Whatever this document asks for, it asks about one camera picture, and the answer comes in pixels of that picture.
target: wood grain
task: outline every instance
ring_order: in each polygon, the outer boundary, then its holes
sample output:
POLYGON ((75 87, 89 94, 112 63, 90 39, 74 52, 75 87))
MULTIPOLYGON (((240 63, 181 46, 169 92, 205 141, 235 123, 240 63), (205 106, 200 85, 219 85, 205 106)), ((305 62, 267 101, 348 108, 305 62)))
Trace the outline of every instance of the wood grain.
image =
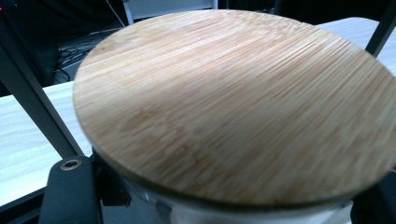
POLYGON ((395 164, 396 81, 318 27, 245 11, 141 21, 78 69, 78 120, 107 162, 211 202, 331 201, 395 164))

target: black metal frame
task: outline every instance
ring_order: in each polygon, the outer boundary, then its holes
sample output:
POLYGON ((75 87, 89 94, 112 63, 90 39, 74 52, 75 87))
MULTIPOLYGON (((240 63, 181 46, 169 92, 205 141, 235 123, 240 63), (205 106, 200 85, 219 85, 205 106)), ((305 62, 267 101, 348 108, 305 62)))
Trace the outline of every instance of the black metal frame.
POLYGON ((384 48, 396 25, 396 0, 391 0, 375 32, 367 44, 366 51, 377 57, 384 48))
POLYGON ((0 13, 0 79, 62 158, 83 155, 76 140, 44 93, 37 72, 0 13))

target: bamboo cutting board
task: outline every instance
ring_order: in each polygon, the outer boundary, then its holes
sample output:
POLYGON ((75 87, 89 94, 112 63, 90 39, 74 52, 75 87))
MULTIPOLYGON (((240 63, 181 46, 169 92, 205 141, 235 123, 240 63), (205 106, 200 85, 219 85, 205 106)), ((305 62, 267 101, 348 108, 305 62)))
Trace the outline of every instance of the bamboo cutting board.
POLYGON ((127 178, 188 199, 293 207, 349 197, 396 162, 396 81, 318 27, 184 12, 107 38, 78 69, 78 120, 127 178))

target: light wood table surface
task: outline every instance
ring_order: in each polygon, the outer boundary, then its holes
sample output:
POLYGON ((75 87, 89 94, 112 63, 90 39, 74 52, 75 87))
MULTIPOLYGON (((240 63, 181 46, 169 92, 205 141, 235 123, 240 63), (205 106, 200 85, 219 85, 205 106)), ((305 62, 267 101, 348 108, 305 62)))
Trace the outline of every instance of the light wood table surface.
MULTIPOLYGON (((377 21, 349 18, 321 24, 365 48, 377 21)), ((396 32, 378 56, 396 75, 396 32)), ((79 128, 72 104, 73 82, 45 88, 45 92, 64 119, 67 127, 87 155, 91 145, 79 128)), ((0 205, 9 203, 46 185, 50 167, 60 159, 53 147, 37 129, 13 96, 0 98, 0 205)))
POLYGON ((78 69, 78 120, 127 178, 187 201, 346 200, 396 163, 396 79, 316 26, 202 10, 116 32, 78 69))

